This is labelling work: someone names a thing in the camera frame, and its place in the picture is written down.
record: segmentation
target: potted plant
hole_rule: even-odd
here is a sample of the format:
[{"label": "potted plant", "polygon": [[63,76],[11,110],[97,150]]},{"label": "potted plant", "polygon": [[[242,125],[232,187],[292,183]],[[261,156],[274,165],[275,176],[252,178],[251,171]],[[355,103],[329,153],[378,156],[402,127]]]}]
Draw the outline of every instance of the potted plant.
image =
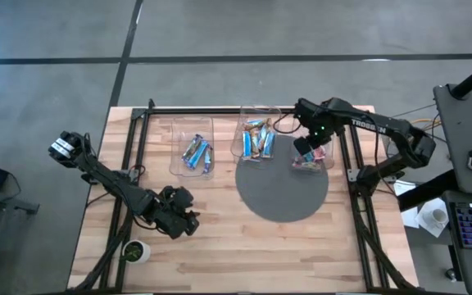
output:
[{"label": "potted plant", "polygon": [[121,259],[129,263],[144,263],[151,256],[151,248],[144,242],[132,240],[125,244]]}]

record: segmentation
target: white paper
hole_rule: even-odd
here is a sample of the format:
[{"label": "white paper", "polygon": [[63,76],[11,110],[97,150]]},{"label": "white paper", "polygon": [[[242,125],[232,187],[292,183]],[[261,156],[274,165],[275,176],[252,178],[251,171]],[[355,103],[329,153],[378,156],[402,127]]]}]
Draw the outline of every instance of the white paper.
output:
[{"label": "white paper", "polygon": [[[408,183],[406,181],[397,180],[394,183],[394,192],[397,196],[405,193],[408,190],[412,190],[416,187],[416,184]],[[416,216],[418,215],[418,208],[414,207],[409,210],[402,212],[402,221],[405,226],[410,226],[412,228],[418,229],[418,221]]]},{"label": "white paper", "polygon": [[424,206],[418,213],[416,220],[418,221],[421,227],[429,231],[434,237],[438,238],[442,233],[443,229],[446,227],[447,223],[445,225],[442,225],[441,227],[438,227],[437,225],[431,225],[426,220],[424,220],[424,215],[430,213],[435,209],[440,209],[444,211],[447,215],[446,203],[442,201],[442,199],[437,197],[434,200],[431,200],[424,204]]}]

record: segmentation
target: clear plastic bin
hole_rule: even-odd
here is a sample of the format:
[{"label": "clear plastic bin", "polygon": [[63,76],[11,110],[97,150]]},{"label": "clear plastic bin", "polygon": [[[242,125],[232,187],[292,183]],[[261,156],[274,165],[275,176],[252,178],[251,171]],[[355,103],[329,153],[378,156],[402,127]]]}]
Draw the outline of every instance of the clear plastic bin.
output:
[{"label": "clear plastic bin", "polygon": [[[293,120],[293,129],[296,129],[300,123],[296,119],[291,119],[291,120]],[[298,129],[291,135],[293,136],[293,140],[299,137],[306,137],[307,135],[309,135],[309,130],[305,127],[300,127],[300,129]],[[304,171],[309,171],[309,172],[314,172],[314,173],[322,173],[324,169],[333,168],[334,166],[334,140],[335,139],[336,139],[336,135],[333,134],[331,137],[331,141],[324,145],[325,158],[323,159],[323,165],[321,166],[321,169],[317,170],[317,169],[312,169],[308,167],[294,167],[294,166],[292,166],[292,168],[294,170],[304,170]],[[294,162],[294,159],[298,155],[299,154],[296,150],[296,147],[294,147],[294,144],[292,144],[291,145],[291,159],[290,159],[291,163]]]},{"label": "clear plastic bin", "polygon": [[281,116],[281,111],[277,107],[268,107],[268,106],[242,106],[239,112],[238,126],[234,132],[233,143],[230,147],[230,151],[234,156],[235,163],[254,163],[254,166],[259,168],[260,163],[264,159],[261,157],[251,158],[249,160],[240,161],[243,155],[243,126],[250,120],[266,120],[270,119],[270,123],[273,124]]},{"label": "clear plastic bin", "polygon": [[189,169],[182,156],[188,148],[188,145],[199,134],[206,140],[213,150],[214,147],[214,128],[212,118],[206,116],[183,117],[172,120],[172,152],[170,156],[169,171],[183,179],[203,178],[211,179],[215,168],[214,152],[211,158],[211,167],[209,172],[205,173],[205,153],[200,158],[196,169]]}]

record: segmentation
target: desk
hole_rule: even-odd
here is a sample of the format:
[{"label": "desk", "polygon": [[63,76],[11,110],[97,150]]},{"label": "desk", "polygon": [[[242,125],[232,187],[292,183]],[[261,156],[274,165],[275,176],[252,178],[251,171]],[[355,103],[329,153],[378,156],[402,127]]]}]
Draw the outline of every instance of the desk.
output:
[{"label": "desk", "polygon": [[[373,107],[360,107],[374,110]],[[129,128],[131,107],[113,107],[107,119],[100,161],[120,169]],[[157,192],[179,185],[169,172],[172,115],[151,115],[143,164],[147,172],[140,186]],[[128,265],[125,292],[352,292],[365,291],[361,261],[351,214],[339,142],[334,141],[335,164],[329,170],[329,193],[311,217],[278,224],[256,216],[242,202],[236,188],[236,164],[230,145],[238,115],[213,115],[215,131],[214,177],[182,183],[194,196],[193,210],[201,225],[192,236],[176,240],[133,227],[131,238],[149,244],[148,263]],[[292,121],[282,121],[292,126]],[[131,163],[141,128],[136,129]],[[374,162],[374,134],[359,130],[366,163]],[[379,159],[384,158],[380,140]],[[103,188],[92,188],[89,200]],[[84,215],[68,287],[81,282],[102,255],[109,230],[113,197],[95,202]],[[415,267],[397,200],[386,193],[373,198],[384,251],[405,278],[417,285]],[[116,277],[116,253],[111,277]],[[376,277],[374,255],[370,254]]]}]

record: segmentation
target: small plant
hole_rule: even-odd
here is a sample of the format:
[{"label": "small plant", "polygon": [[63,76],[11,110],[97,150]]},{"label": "small plant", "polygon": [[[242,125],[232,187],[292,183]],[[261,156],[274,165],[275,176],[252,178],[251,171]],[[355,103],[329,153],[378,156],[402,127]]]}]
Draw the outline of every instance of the small plant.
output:
[{"label": "small plant", "polygon": [[129,262],[136,262],[143,255],[143,246],[138,242],[132,242],[125,247],[122,259]]}]

